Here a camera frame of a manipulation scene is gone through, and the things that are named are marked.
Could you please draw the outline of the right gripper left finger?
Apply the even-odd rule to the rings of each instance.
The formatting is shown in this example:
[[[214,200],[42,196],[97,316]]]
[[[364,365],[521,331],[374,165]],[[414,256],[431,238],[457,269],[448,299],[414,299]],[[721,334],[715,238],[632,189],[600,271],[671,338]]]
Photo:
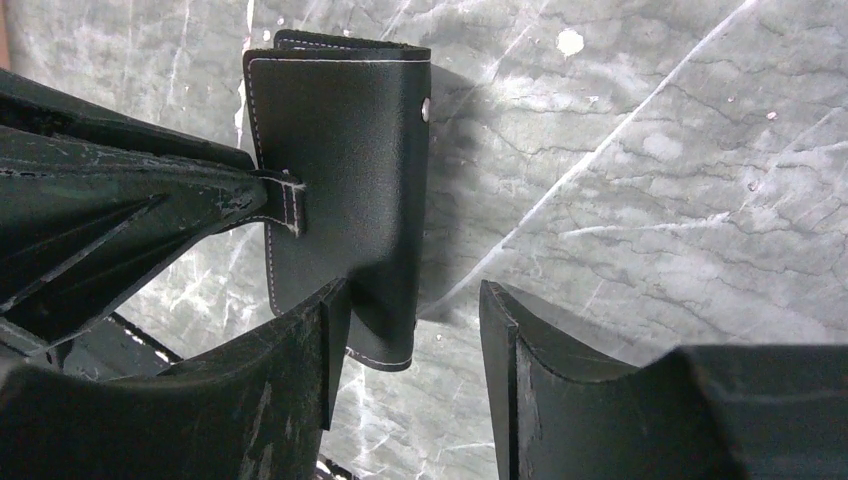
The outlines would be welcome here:
[[[336,279],[156,376],[1,364],[5,479],[309,479],[332,421],[351,301]]]

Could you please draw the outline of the black card holder wallet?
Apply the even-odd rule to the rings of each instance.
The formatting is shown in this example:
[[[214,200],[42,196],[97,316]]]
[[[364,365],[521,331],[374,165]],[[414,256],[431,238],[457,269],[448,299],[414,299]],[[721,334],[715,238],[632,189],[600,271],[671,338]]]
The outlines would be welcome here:
[[[412,361],[422,262],[431,52],[283,29],[243,58],[258,168],[270,179],[266,265],[282,314],[347,280],[347,354]]]

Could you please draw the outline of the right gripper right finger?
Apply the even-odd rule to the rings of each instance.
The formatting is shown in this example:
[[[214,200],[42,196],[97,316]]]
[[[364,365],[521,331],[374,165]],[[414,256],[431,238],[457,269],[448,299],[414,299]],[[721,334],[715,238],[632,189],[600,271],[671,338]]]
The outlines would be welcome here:
[[[678,346],[644,367],[483,281],[479,322],[502,479],[843,479],[843,345]]]

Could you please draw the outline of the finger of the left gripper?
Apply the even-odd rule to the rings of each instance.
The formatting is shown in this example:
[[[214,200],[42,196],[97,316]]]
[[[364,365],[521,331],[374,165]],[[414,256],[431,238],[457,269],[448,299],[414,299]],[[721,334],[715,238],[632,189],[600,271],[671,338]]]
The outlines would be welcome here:
[[[155,156],[203,160],[243,171],[255,168],[243,150],[134,119],[5,69],[1,124]]]
[[[3,341],[46,352],[267,200],[251,170],[3,127]]]

